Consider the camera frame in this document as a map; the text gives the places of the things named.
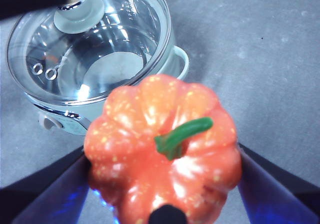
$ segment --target blue light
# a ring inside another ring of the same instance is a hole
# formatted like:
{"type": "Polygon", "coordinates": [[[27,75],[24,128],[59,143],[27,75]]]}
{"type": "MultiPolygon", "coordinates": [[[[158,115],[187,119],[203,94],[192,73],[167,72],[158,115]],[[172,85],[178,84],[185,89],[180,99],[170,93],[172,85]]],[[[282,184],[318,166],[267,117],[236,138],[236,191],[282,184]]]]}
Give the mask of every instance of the blue light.
{"type": "Polygon", "coordinates": [[[93,192],[94,192],[94,194],[95,194],[95,195],[97,195],[97,196],[101,196],[101,194],[100,194],[100,192],[99,192],[99,191],[94,190],[93,192]]]}
{"type": "Polygon", "coordinates": [[[114,206],[112,206],[112,205],[108,205],[108,209],[110,210],[110,211],[114,211],[114,209],[115,209],[115,207],[114,206]]]}
{"type": "Polygon", "coordinates": [[[114,217],[113,219],[114,219],[114,222],[115,222],[114,224],[120,224],[118,218],[114,217]]]}

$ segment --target orange pumpkin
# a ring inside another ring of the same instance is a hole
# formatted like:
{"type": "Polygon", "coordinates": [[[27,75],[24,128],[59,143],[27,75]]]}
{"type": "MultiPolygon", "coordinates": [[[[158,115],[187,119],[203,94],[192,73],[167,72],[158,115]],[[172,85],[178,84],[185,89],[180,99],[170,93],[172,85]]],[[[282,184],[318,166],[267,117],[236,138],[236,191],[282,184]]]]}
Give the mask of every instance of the orange pumpkin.
{"type": "Polygon", "coordinates": [[[117,208],[121,224],[145,224],[165,204],[190,224],[211,224],[240,180],[236,137],[218,97],[201,84],[154,75],[118,87],[85,138],[91,188],[117,208]]]}

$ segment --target gray table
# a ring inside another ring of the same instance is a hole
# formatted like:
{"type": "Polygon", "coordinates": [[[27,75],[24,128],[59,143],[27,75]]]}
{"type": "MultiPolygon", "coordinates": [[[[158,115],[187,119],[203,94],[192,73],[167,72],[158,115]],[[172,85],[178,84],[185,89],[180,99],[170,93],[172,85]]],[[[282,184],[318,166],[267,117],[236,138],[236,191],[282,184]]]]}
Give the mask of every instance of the gray table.
{"type": "MultiPolygon", "coordinates": [[[[320,185],[320,0],[167,0],[176,40],[190,57],[188,82],[214,89],[240,142],[320,185]]],[[[10,76],[1,23],[1,186],[83,143],[37,123],[36,109],[10,76]]],[[[91,193],[80,223],[111,223],[91,193]]],[[[235,189],[218,224],[248,223],[235,189]]]]}

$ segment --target pot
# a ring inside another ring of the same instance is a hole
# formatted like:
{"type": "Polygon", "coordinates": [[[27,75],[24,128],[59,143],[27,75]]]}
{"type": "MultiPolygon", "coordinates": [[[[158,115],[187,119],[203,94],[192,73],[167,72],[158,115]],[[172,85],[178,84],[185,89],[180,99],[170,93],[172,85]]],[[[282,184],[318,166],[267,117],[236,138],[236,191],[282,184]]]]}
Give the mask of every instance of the pot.
{"type": "Polygon", "coordinates": [[[165,0],[69,0],[22,16],[7,59],[44,128],[85,135],[114,88],[186,76],[188,56],[175,44],[165,0]]]}

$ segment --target pot handle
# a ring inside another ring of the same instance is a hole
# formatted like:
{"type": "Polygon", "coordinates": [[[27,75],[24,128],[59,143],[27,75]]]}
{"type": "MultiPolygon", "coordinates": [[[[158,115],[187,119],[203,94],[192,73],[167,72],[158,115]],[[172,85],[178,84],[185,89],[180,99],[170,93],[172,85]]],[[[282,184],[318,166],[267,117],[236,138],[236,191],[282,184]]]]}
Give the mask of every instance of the pot handle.
{"type": "Polygon", "coordinates": [[[177,79],[183,80],[189,70],[189,57],[186,54],[186,52],[178,46],[174,46],[173,51],[174,51],[175,55],[181,57],[184,60],[184,67],[183,67],[181,73],[179,74],[179,76],[177,77],[177,79]]]}

